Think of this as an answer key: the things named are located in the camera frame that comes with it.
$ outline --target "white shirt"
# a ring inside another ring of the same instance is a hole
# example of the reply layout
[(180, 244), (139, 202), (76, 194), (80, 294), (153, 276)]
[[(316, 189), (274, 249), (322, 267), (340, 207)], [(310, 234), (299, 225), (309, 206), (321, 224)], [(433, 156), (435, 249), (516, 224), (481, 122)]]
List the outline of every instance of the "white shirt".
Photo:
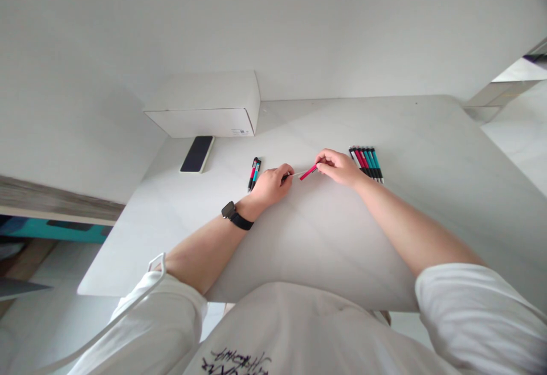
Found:
[[(149, 288), (147, 273), (113, 317)], [(265, 284), (199, 343), (207, 302), (166, 278), (71, 374), (543, 373), (547, 317), (497, 273), (471, 264), (423, 271), (415, 285), (435, 352), (379, 314), (329, 292)]]

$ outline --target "wrist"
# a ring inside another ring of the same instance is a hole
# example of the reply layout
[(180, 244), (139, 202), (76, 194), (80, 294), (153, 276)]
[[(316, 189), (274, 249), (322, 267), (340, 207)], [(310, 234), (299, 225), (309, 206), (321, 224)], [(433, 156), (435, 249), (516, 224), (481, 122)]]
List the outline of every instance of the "wrist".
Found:
[(255, 222), (266, 208), (267, 206), (253, 199), (250, 195), (243, 197), (235, 204), (235, 210), (238, 214), (250, 222)]
[(355, 191), (359, 191), (361, 189), (366, 189), (371, 183), (375, 183), (374, 180), (372, 180), (369, 176), (366, 174), (361, 173), (359, 177), (356, 177), (353, 183), (351, 184), (351, 188)]

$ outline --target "forearm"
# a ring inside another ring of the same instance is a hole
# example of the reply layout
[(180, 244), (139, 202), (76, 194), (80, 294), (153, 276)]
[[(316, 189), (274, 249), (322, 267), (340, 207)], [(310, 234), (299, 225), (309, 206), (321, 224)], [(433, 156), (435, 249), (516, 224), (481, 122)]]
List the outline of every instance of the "forearm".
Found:
[[(264, 210), (250, 196), (236, 204), (238, 213), (254, 222)], [(218, 279), (247, 231), (221, 215), (173, 248), (165, 258), (167, 272), (205, 294)]]
[(362, 177), (354, 189), (415, 276), (439, 264), (484, 265), (454, 234), (382, 185)]

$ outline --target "pen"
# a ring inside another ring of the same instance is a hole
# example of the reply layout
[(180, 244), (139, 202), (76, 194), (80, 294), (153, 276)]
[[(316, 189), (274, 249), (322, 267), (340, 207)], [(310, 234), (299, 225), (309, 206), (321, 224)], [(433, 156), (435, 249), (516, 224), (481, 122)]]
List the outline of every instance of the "pen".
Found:
[(353, 161), (355, 162), (355, 164), (357, 164), (357, 166), (359, 168), (361, 168), (361, 171), (363, 173), (365, 173), (367, 176), (372, 178), (372, 175), (370, 174), (370, 170), (365, 167), (365, 165), (363, 164), (363, 160), (361, 158), (361, 155), (358, 154), (356, 151), (357, 151), (357, 147), (355, 147), (355, 146), (352, 146), (349, 149), (349, 153), (351, 154), (351, 156), (353, 158)]
[(253, 188), (255, 187), (256, 180), (258, 179), (258, 171), (260, 171), (260, 164), (262, 164), (262, 162), (261, 162), (260, 160), (258, 160), (258, 161), (256, 162), (255, 175), (254, 175), (253, 178), (252, 178), (251, 191), (252, 191)]
[(366, 159), (366, 156), (365, 154), (363, 153), (363, 148), (362, 147), (359, 147), (357, 146), (357, 152), (358, 152), (358, 155), (361, 156), (361, 160), (363, 162), (363, 166), (365, 167), (365, 172), (366, 174), (372, 178), (373, 180), (376, 180), (375, 176), (374, 176), (374, 172), (372, 170), (372, 168), (370, 167), (367, 159)]
[(255, 159), (252, 161), (252, 169), (251, 169), (251, 178), (249, 178), (249, 186), (247, 187), (247, 192), (251, 192), (251, 186), (252, 186), (252, 178), (255, 175), (256, 170), (256, 162), (258, 161), (258, 157), (255, 157)]
[(368, 160), (368, 162), (370, 163), (370, 167), (372, 168), (372, 171), (374, 172), (374, 177), (375, 177), (376, 181), (380, 182), (380, 174), (379, 174), (378, 169), (376, 168), (376, 163), (374, 162), (374, 159), (372, 158), (370, 148), (365, 147), (363, 150), (364, 150), (365, 157)]
[(359, 160), (357, 159), (357, 156), (355, 155), (355, 146), (351, 146), (349, 148), (349, 155), (352, 157), (353, 159), (353, 162), (355, 163), (355, 165), (357, 167), (359, 167), (361, 169), (361, 171), (364, 173), (365, 172), (365, 169), (363, 168), (363, 166), (361, 165), (361, 163), (359, 162)]
[(288, 176), (290, 176), (291, 174), (289, 172), (287, 172), (287, 174), (285, 174), (284, 176), (282, 176), (281, 178), (281, 182), (285, 181), (287, 179)]
[(313, 167), (311, 167), (308, 171), (306, 171), (304, 173), (304, 175), (302, 177), (300, 177), (300, 181), (302, 181), (303, 179), (305, 179), (307, 176), (309, 176), (311, 173), (313, 173), (315, 170), (317, 170), (317, 165), (313, 165)]
[(376, 163), (376, 167), (378, 168), (378, 172), (380, 173), (380, 180), (383, 184), (383, 174), (382, 169), (380, 168), (380, 163), (378, 162), (378, 157), (376, 157), (376, 150), (374, 150), (374, 147), (370, 148), (370, 151), (372, 152), (372, 158), (374, 159), (374, 162)]

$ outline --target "white cardboard box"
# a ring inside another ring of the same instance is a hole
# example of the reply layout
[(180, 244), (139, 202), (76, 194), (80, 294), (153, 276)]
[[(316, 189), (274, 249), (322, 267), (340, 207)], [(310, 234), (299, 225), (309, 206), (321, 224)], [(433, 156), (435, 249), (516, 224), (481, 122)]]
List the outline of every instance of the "white cardboard box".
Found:
[(252, 137), (260, 92), (255, 72), (173, 76), (144, 112), (172, 138)]

